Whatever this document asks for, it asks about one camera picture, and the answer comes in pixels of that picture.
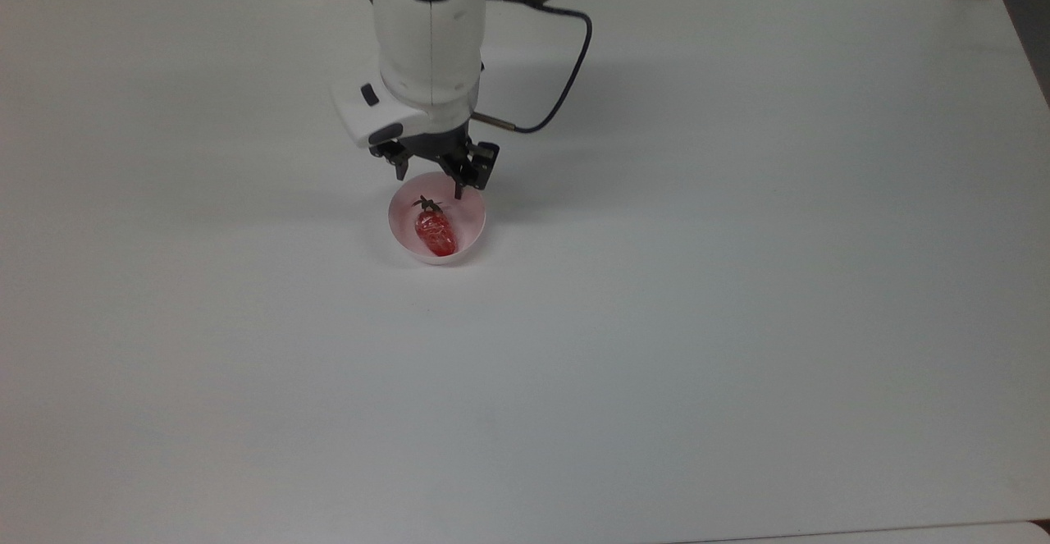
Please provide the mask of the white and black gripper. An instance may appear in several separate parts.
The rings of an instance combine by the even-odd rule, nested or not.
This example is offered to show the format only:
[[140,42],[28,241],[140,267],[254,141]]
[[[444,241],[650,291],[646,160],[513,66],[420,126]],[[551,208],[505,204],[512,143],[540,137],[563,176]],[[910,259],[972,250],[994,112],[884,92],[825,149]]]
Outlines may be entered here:
[[486,189],[501,152],[469,140],[479,85],[479,75],[352,75],[331,83],[331,99],[353,143],[386,160],[398,181],[411,156],[436,159],[461,200],[467,188]]

